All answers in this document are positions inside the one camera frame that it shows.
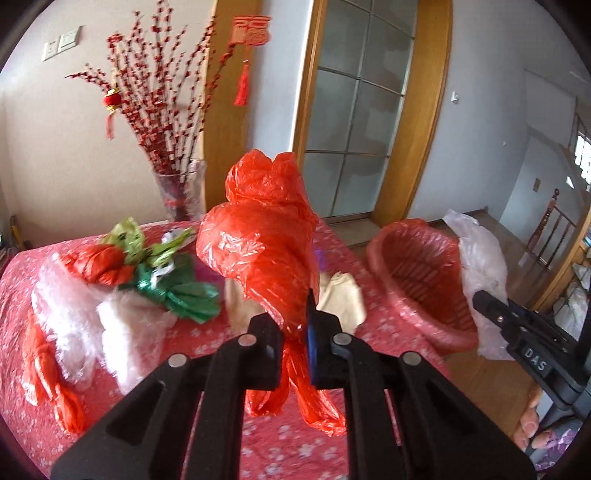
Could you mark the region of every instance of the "plastic basket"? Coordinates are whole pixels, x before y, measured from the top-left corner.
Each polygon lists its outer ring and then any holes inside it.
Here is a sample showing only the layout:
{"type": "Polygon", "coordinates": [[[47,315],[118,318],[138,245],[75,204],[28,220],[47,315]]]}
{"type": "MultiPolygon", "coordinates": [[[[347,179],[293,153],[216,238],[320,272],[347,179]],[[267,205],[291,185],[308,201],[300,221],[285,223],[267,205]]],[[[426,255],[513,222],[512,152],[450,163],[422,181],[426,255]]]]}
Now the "plastic basket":
{"type": "Polygon", "coordinates": [[[384,227],[368,245],[368,263],[390,308],[446,355],[478,346],[462,293],[458,241],[420,219],[384,227]]]}

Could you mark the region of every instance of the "door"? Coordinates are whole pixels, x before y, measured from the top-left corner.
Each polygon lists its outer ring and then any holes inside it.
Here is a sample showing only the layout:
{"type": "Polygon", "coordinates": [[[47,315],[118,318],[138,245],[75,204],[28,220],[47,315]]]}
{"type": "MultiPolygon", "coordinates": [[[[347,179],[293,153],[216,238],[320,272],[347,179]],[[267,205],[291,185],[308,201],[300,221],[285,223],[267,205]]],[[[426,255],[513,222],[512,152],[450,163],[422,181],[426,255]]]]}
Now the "door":
{"type": "Polygon", "coordinates": [[[404,103],[417,0],[328,0],[303,176],[331,220],[369,216],[404,103]]]}

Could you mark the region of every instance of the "floral tablecloth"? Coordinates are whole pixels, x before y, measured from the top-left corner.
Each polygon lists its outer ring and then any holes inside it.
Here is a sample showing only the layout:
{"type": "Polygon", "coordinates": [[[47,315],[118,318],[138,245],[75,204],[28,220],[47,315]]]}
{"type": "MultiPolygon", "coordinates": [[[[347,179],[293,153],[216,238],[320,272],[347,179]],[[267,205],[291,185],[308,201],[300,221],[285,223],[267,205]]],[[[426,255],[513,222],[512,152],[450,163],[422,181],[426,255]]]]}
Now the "floral tablecloth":
{"type": "MultiPolygon", "coordinates": [[[[147,227],[148,240],[159,240],[170,227],[170,224],[147,227]]],[[[12,260],[0,281],[0,414],[25,452],[46,475],[77,437],[59,429],[48,402],[33,407],[22,394],[21,344],[31,290],[48,255],[95,241],[96,237],[89,237],[22,252],[12,260]]],[[[323,222],[314,234],[314,246],[323,253],[323,267],[329,273],[351,273],[363,291],[368,317],[357,330],[357,336],[374,349],[391,355],[417,351],[447,373],[443,360],[423,337],[392,315],[374,278],[323,222]]],[[[230,336],[224,311],[205,325],[180,320],[168,333],[163,359],[176,352],[191,356],[212,353],[230,336]]],[[[95,423],[121,398],[115,380],[102,369],[96,372],[92,387],[82,394],[90,423],[95,423]]],[[[336,401],[343,407],[342,398],[336,401]]],[[[241,478],[316,480],[337,479],[346,473],[346,438],[329,438],[306,426],[294,395],[280,416],[244,419],[241,478]]]]}

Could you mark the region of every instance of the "crumpled plastic bag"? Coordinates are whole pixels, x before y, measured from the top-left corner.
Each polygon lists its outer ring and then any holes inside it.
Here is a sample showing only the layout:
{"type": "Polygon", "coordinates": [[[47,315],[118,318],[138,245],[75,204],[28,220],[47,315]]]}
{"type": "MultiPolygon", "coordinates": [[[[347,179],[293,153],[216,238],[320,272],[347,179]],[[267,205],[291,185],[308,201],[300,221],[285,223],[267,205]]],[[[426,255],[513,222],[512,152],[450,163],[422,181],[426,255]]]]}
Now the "crumpled plastic bag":
{"type": "Polygon", "coordinates": [[[252,150],[226,178],[227,203],[203,219],[197,256],[226,278],[240,282],[247,298],[262,305],[285,334],[281,385],[273,392],[248,391],[246,410],[280,413],[294,387],[304,421],[329,435],[345,432],[345,418],[327,392],[312,388],[303,345],[306,301],[318,292],[312,233],[318,217],[310,209],[293,153],[271,161],[252,150]]]}
{"type": "Polygon", "coordinates": [[[123,250],[127,265],[137,264],[144,259],[146,255],[144,242],[145,236],[142,229],[131,217],[121,220],[100,239],[102,244],[116,245],[123,250]]]}
{"type": "Polygon", "coordinates": [[[576,282],[571,282],[563,297],[553,306],[554,322],[575,340],[579,340],[587,316],[587,293],[576,282]]]}
{"type": "Polygon", "coordinates": [[[490,360],[513,360],[500,328],[477,312],[472,303],[479,290],[507,303],[507,265],[499,241],[469,215],[448,210],[443,220],[460,237],[462,287],[478,328],[478,353],[490,360]]]}
{"type": "Polygon", "coordinates": [[[162,237],[161,244],[150,247],[147,263],[150,267],[162,267],[173,259],[173,255],[195,240],[194,228],[173,228],[162,237]]]}
{"type": "Polygon", "coordinates": [[[189,318],[205,323],[221,311],[220,294],[215,285],[198,282],[195,266],[190,254],[177,254],[173,258],[174,268],[158,282],[152,282],[153,269],[140,263],[134,280],[125,287],[133,287],[144,297],[164,305],[180,318],[189,318]]]}
{"type": "MultiPolygon", "coordinates": [[[[224,299],[230,328],[236,335],[246,333],[251,318],[265,311],[254,300],[245,298],[242,285],[232,278],[226,279],[224,299]]],[[[336,315],[343,331],[351,335],[367,317],[361,289],[350,273],[338,272],[332,277],[320,273],[320,297],[316,309],[336,315]]]]}
{"type": "Polygon", "coordinates": [[[58,254],[41,266],[31,305],[46,335],[56,340],[56,360],[67,382],[90,387],[95,363],[102,358],[102,333],[96,307],[112,287],[87,284],[70,275],[58,254]]]}
{"type": "Polygon", "coordinates": [[[96,310],[106,370],[127,395],[157,366],[164,338],[177,318],[135,291],[117,291],[96,310]]]}
{"type": "Polygon", "coordinates": [[[60,259],[71,275],[86,283],[122,285],[134,276],[135,265],[125,265],[125,252],[116,245],[89,245],[60,259]]]}
{"type": "Polygon", "coordinates": [[[66,433],[80,433],[86,425],[82,402],[58,372],[54,348],[30,310],[22,343],[23,373],[21,385],[25,399],[33,406],[48,400],[53,405],[56,422],[66,433]]]}

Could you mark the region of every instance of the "chinese knot ornament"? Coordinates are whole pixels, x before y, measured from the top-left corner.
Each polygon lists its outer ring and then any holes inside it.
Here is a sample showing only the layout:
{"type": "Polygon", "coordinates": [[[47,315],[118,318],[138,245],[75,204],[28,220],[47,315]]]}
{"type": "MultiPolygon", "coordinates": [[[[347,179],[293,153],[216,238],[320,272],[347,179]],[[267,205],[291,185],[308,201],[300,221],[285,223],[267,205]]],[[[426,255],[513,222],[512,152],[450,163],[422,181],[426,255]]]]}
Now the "chinese knot ornament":
{"type": "Polygon", "coordinates": [[[234,17],[232,22],[231,45],[244,44],[246,47],[246,58],[242,67],[242,74],[238,80],[238,93],[234,105],[245,106],[248,104],[249,72],[250,62],[248,56],[251,47],[259,47],[269,41],[270,34],[267,30],[271,17],[250,15],[234,17]]]}
{"type": "Polygon", "coordinates": [[[113,85],[113,88],[111,90],[109,90],[107,92],[107,94],[105,95],[105,97],[103,98],[103,104],[105,105],[105,108],[109,112],[109,115],[107,116],[107,122],[106,122],[106,132],[107,132],[107,138],[109,140],[113,140],[113,138],[114,138],[113,115],[115,114],[115,112],[117,110],[119,110],[121,108],[121,103],[122,103],[121,94],[119,93],[119,89],[117,88],[117,85],[115,84],[115,85],[113,85]]]}

